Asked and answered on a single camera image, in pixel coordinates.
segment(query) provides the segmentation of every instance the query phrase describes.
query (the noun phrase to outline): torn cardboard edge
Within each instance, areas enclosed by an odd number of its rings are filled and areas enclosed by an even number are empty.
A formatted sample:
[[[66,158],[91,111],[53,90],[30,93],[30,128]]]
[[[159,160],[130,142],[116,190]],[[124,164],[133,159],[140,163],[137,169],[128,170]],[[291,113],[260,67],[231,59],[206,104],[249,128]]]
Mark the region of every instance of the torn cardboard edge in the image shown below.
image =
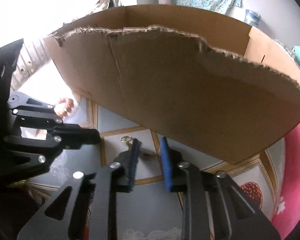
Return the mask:
[[[129,35],[131,33],[152,32],[152,31],[175,33],[175,34],[185,36],[187,38],[196,39],[198,42],[198,48],[199,48],[200,53],[202,53],[203,51],[208,52],[208,53],[219,53],[219,54],[224,55],[227,58],[231,58],[231,59],[237,61],[238,63],[245,62],[245,63],[249,63],[251,65],[251,67],[253,66],[255,68],[263,68],[271,73],[280,75],[282,78],[286,79],[289,82],[292,82],[296,86],[296,88],[300,91],[300,84],[296,80],[292,79],[289,75],[282,73],[282,72],[278,71],[277,69],[272,68],[271,66],[247,60],[244,57],[242,57],[239,54],[236,54],[234,52],[230,52],[230,51],[215,48],[215,47],[210,47],[207,44],[207,41],[204,37],[201,37],[195,33],[182,32],[182,31],[179,31],[176,29],[165,27],[165,26],[151,25],[146,28],[144,28],[144,27],[137,27],[137,28],[136,27],[127,27],[127,28],[123,28],[123,29],[114,29],[114,30],[108,29],[108,28],[93,28],[93,27],[81,28],[81,27],[79,27],[79,28],[75,28],[72,31],[64,33],[62,35],[52,34],[51,36],[54,37],[56,39],[58,45],[60,47],[62,47],[62,44],[66,41],[66,39],[70,38],[73,35],[79,34],[79,33],[98,32],[98,33],[103,33],[105,36],[115,37],[115,36],[120,36],[120,35]],[[226,74],[228,74],[228,76],[231,78],[235,78],[239,81],[246,82],[246,80],[240,79],[237,76],[232,75],[232,70],[230,70],[227,73],[216,72],[216,74],[221,75],[221,76],[226,76]],[[250,84],[260,87],[260,83],[251,82]]]
[[[118,7],[72,22],[45,42],[74,92],[229,163],[300,122],[296,64],[260,30],[218,13]]]

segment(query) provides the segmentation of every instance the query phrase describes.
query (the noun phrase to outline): cardboard box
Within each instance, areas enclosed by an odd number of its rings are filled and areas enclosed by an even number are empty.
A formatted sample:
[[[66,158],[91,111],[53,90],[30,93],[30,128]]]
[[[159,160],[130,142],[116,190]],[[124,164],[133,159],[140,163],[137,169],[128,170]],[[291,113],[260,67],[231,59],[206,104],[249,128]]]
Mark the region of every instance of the cardboard box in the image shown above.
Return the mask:
[[[117,7],[72,22],[45,42],[75,93],[230,163],[300,122],[295,63],[258,29],[218,13]]]

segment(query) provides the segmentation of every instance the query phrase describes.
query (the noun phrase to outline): silver rivet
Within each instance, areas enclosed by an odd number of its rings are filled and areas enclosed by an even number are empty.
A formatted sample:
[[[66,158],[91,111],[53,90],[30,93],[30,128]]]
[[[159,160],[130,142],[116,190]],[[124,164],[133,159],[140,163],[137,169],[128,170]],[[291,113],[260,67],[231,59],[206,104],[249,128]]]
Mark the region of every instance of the silver rivet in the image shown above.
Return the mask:
[[[40,155],[38,157],[38,161],[39,161],[39,163],[45,163],[46,162],[46,157],[44,157],[43,155]]]
[[[83,172],[81,171],[76,171],[74,172],[74,174],[72,175],[72,177],[74,177],[75,179],[81,179],[84,176]]]
[[[55,137],[54,137],[54,140],[55,140],[56,142],[61,142],[61,137],[60,137],[60,136],[55,136]]]
[[[181,162],[181,163],[179,163],[178,164],[178,166],[180,167],[180,168],[189,168],[189,166],[190,166],[190,162]]]
[[[110,168],[117,169],[121,166],[121,164],[118,162],[113,162],[113,163],[110,163],[109,166],[110,166]]]
[[[225,178],[227,176],[227,174],[224,171],[218,171],[217,174],[216,174],[216,176],[218,178],[223,179],[223,178]]]

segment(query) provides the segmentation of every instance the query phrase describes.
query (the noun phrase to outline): key ring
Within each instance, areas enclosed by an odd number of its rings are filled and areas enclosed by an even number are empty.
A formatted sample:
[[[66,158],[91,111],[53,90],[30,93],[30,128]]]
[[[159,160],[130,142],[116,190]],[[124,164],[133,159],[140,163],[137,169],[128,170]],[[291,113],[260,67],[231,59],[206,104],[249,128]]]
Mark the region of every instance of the key ring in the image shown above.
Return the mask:
[[[120,141],[122,143],[125,143],[128,146],[128,149],[130,150],[132,148],[132,142],[133,138],[131,136],[125,135],[123,136]],[[139,155],[144,161],[148,161],[153,157],[158,157],[159,155],[157,153],[154,153],[148,149],[140,147],[140,155]]]

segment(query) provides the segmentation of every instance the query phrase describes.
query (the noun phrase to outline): black metal bracket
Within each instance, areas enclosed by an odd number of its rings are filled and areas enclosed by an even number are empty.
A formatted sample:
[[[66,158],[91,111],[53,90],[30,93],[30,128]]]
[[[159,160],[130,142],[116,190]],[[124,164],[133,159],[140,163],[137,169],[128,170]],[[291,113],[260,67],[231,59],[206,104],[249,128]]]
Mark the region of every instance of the black metal bracket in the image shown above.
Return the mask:
[[[190,162],[183,161],[180,152],[170,149],[165,138],[161,144],[167,153],[164,156],[161,153],[161,156],[166,162],[162,167],[165,180],[169,181],[168,190],[181,190],[184,196],[182,239],[209,240],[213,221],[215,240],[280,240],[279,233],[257,203],[225,172],[214,175],[200,171]]]
[[[132,190],[140,145],[134,139],[130,151],[94,174],[75,172],[22,228],[17,240],[82,239],[89,204],[89,240],[117,240],[116,193]]]
[[[0,134],[0,184],[9,184],[48,172],[63,149],[98,144],[99,132],[63,123],[53,106],[21,92],[10,95],[6,127]],[[21,127],[47,130],[45,140],[21,137]]]

